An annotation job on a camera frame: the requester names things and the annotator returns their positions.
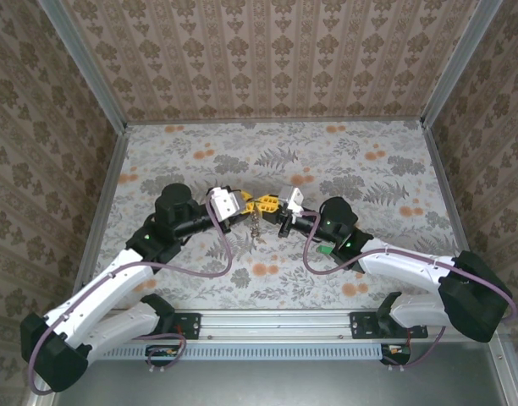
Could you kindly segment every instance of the damask wallpaper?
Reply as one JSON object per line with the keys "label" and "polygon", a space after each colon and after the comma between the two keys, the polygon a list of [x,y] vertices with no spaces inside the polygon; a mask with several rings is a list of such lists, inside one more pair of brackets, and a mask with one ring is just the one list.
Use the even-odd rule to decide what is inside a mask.
{"label": "damask wallpaper", "polygon": [[[518,1],[503,2],[433,133],[471,247],[518,303]],[[518,321],[511,336],[518,349]]]}
{"label": "damask wallpaper", "polygon": [[63,0],[128,121],[417,117],[477,0]]}
{"label": "damask wallpaper", "polygon": [[[164,186],[188,184],[204,201],[209,187],[228,184],[254,196],[300,187],[306,207],[343,196],[363,230],[412,250],[452,255],[455,239],[417,121],[346,123],[230,123],[137,125],[102,241],[97,271],[153,212]],[[259,235],[251,231],[257,227]],[[302,265],[305,240],[278,238],[278,229],[249,218],[233,227],[233,270],[208,279],[159,272],[137,287],[121,307],[156,292],[177,309],[351,309],[378,307],[386,294],[415,288],[387,277],[356,272],[314,276]],[[315,252],[311,263],[333,260]],[[218,272],[225,254],[214,231],[194,236],[172,261]]]}
{"label": "damask wallpaper", "polygon": [[0,1],[0,405],[20,404],[19,322],[67,298],[115,134],[35,1]]}

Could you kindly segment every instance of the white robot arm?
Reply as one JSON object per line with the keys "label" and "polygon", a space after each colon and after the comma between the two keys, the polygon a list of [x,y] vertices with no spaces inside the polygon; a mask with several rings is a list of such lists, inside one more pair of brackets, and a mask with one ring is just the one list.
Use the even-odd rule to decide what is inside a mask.
{"label": "white robot arm", "polygon": [[[212,216],[207,206],[199,206],[191,198],[187,186],[169,185],[156,200],[155,213],[107,269],[44,317],[31,314],[22,321],[22,357],[55,392],[70,387],[92,362],[121,343],[166,333],[173,327],[174,308],[155,294],[119,315],[104,321],[102,318],[131,289],[152,278],[159,264],[170,262],[187,238],[211,227],[228,233],[230,226],[250,212],[243,195],[229,187],[214,188],[208,196],[215,212]],[[326,272],[351,269],[358,261],[362,272],[393,277],[428,292],[415,296],[389,294],[377,311],[377,328],[383,337],[414,326],[453,326],[479,342],[492,337],[511,293],[476,255],[467,251],[454,258],[424,255],[386,244],[355,226],[358,217],[341,197],[326,200],[319,212],[301,206],[303,196],[297,188],[284,188],[279,196],[263,197],[278,202],[274,204],[277,209],[264,211],[262,217],[281,224],[279,237],[286,237],[292,229],[303,233],[307,237],[305,252],[311,239],[334,245],[330,256],[339,268]],[[312,270],[306,255],[304,259],[310,272],[325,274]],[[229,268],[230,263],[218,276]]]}
{"label": "white robot arm", "polygon": [[[245,202],[239,191],[214,188],[208,196],[215,212],[214,221],[223,233],[245,218],[240,214]],[[108,350],[135,337],[168,332],[173,326],[174,308],[155,294],[119,315],[101,319],[133,288],[151,279],[159,271],[156,265],[171,261],[187,238],[212,227],[215,226],[206,205],[191,199],[187,186],[166,187],[156,200],[155,213],[105,270],[44,317],[26,316],[20,324],[24,360],[30,362],[35,354],[36,359],[31,361],[35,371],[53,391],[61,392]],[[43,334],[51,329],[38,345]]]}
{"label": "white robot arm", "polygon": [[283,188],[278,210],[263,213],[263,218],[281,224],[279,237],[286,237],[292,229],[303,233],[308,237],[306,247],[311,239],[334,244],[330,256],[339,267],[312,270],[305,255],[308,271],[332,273],[351,269],[358,261],[363,272],[393,277],[428,291],[419,295],[393,292],[383,301],[377,318],[385,336],[389,328],[399,326],[453,326],[465,336],[487,343],[508,304],[515,308],[511,292],[477,255],[462,251],[450,257],[404,250],[358,229],[358,217],[343,198],[326,200],[319,212],[303,208],[303,199],[297,188]]}

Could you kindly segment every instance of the black bracket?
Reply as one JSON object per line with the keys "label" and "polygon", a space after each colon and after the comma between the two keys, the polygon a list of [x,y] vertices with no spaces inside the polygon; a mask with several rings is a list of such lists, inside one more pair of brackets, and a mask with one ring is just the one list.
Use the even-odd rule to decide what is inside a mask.
{"label": "black bracket", "polygon": [[427,338],[428,330],[425,326],[405,328],[396,324],[389,332],[379,325],[379,319],[375,311],[355,311],[350,313],[351,337],[354,340],[366,340],[370,338],[408,338],[408,330],[411,338]]}
{"label": "black bracket", "polygon": [[[187,340],[198,340],[201,333],[201,313],[175,313],[173,326],[168,332],[182,334]],[[152,356],[168,358],[169,360],[153,360],[152,365],[159,367],[167,366],[178,353],[179,347],[179,344],[148,345],[145,348],[144,355],[147,357],[153,349],[159,348],[159,351]]]}

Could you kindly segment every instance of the purple cable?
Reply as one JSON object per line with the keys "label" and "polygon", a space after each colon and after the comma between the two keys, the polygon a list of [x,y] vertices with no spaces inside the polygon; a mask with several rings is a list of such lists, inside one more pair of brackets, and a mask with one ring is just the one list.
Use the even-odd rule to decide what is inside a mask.
{"label": "purple cable", "polygon": [[[58,327],[62,322],[66,321],[69,318],[69,315],[73,313],[74,309],[76,309],[88,296],[90,296],[96,289],[98,289],[100,286],[102,286],[107,280],[112,279],[116,275],[118,275],[120,272],[125,271],[126,269],[132,268],[134,266],[151,266],[156,268],[162,268],[162,269],[169,269],[170,271],[176,271],[185,273],[186,275],[191,275],[192,277],[222,277],[223,275],[226,275],[227,272],[230,271],[231,267],[233,266],[233,254],[231,253],[231,247],[229,246],[229,242],[227,241],[227,238],[225,237],[225,234],[223,234],[223,230],[218,224],[218,220],[216,216],[214,215],[211,205],[210,205],[210,199],[208,199],[208,203],[205,205],[207,209],[208,216],[212,220],[212,224],[214,228],[216,228],[216,231],[218,232],[219,238],[222,241],[223,247],[225,248],[225,251],[227,253],[227,266],[223,271],[220,271],[218,273],[201,273],[201,272],[195,272],[195,271],[189,271],[184,268],[180,268],[178,266],[172,266],[168,264],[159,264],[156,262],[130,262],[129,264],[125,264],[120,266],[119,268],[112,271],[111,274],[107,274],[105,277],[101,278],[97,283],[92,285],[88,290],[84,292],[56,321],[46,329],[46,331],[41,335],[39,338],[39,341],[37,341],[36,346],[33,348],[33,351],[31,352],[30,356],[30,362],[28,363],[28,384],[30,386],[31,391],[35,395],[39,396],[45,396],[49,395],[50,393],[53,393],[52,390],[42,391],[39,388],[37,388],[35,383],[35,371],[34,371],[34,365],[36,364],[37,356],[39,355],[39,351],[41,350],[42,345],[47,340],[48,336],[51,332],[53,332],[56,327]],[[180,353],[182,354],[185,349],[185,338],[182,345],[182,350]],[[179,356],[171,362],[171,365],[174,364],[174,361],[179,359]]]}
{"label": "purple cable", "polygon": [[407,363],[406,365],[400,365],[394,359],[389,358],[389,357],[387,357],[385,355],[383,356],[383,358],[386,359],[388,362],[392,363],[393,365],[398,365],[400,368],[411,368],[412,366],[419,365],[422,361],[424,361],[424,359],[428,355],[430,355],[430,353],[433,351],[434,347],[436,347],[438,345],[439,340],[442,339],[442,337],[444,336],[444,333],[445,333],[445,326],[443,326],[442,329],[439,331],[438,336],[436,337],[436,339],[434,340],[434,342],[432,343],[430,348],[427,350],[427,352],[424,353],[421,357],[419,357],[415,361],[411,361],[411,362]]}
{"label": "purple cable", "polygon": [[388,248],[388,249],[379,248],[379,249],[376,249],[376,250],[369,250],[367,252],[359,254],[358,256],[356,256],[354,258],[351,258],[349,261],[345,262],[344,264],[342,264],[340,266],[336,266],[333,269],[328,269],[326,271],[317,271],[317,270],[311,268],[310,264],[308,263],[308,250],[310,249],[310,244],[311,244],[311,241],[313,240],[313,236],[315,235],[315,233],[317,231],[317,228],[319,227],[319,222],[321,221],[321,215],[319,213],[314,212],[314,211],[303,211],[301,213],[301,215],[302,216],[312,216],[312,217],[316,218],[316,220],[313,223],[313,227],[311,228],[310,235],[308,236],[308,238],[306,239],[306,243],[304,244],[304,253],[302,255],[302,260],[304,262],[304,267],[308,271],[313,273],[314,275],[328,275],[330,273],[334,273],[334,272],[340,271],[341,269],[344,269],[346,266],[351,265],[351,264],[357,262],[358,260],[360,260],[362,258],[365,258],[365,257],[367,257],[369,255],[374,255],[374,254],[396,254],[396,255],[402,255],[402,256],[406,256],[408,258],[412,258],[414,260],[425,262],[428,265],[439,266],[439,267],[441,267],[443,269],[447,269],[447,270],[449,270],[451,272],[457,273],[457,274],[461,275],[462,277],[470,279],[470,280],[472,280],[474,282],[480,283],[481,285],[485,286],[486,288],[489,288],[490,290],[492,290],[493,292],[498,294],[510,306],[511,314],[508,315],[507,317],[505,317],[504,319],[502,319],[503,321],[511,321],[511,320],[514,320],[518,316],[518,309],[516,308],[516,304],[513,301],[513,299],[510,298],[510,296],[506,292],[504,292],[502,289],[498,288],[496,285],[493,285],[489,281],[485,281],[484,279],[482,279],[480,277],[476,277],[475,275],[471,275],[470,273],[468,273],[466,271],[462,271],[461,269],[456,268],[454,266],[451,266],[449,264],[445,264],[443,262],[436,262],[434,260],[431,260],[430,258],[427,258],[426,256],[412,254],[410,252],[405,252],[403,250],[396,250],[396,249],[391,249],[391,248]]}
{"label": "purple cable", "polygon": [[[182,355],[184,355],[184,351],[188,345],[188,342],[182,334],[177,334],[177,333],[173,333],[173,332],[167,332],[164,334],[156,334],[153,336],[140,336],[140,337],[137,337],[135,340],[157,340],[159,338],[177,338],[182,341],[182,345],[180,346],[180,351],[176,354],[176,356],[173,358],[172,361],[170,361],[167,365],[165,365],[163,367],[165,369],[172,368],[174,366],[174,364],[176,364],[178,362],[178,360],[180,358],[182,358]],[[150,352],[148,353],[148,358],[146,359],[146,363],[151,368],[153,368],[153,366],[154,366],[152,364],[152,356],[155,353],[158,353],[160,351],[163,351],[163,348],[152,348],[150,350]]]}

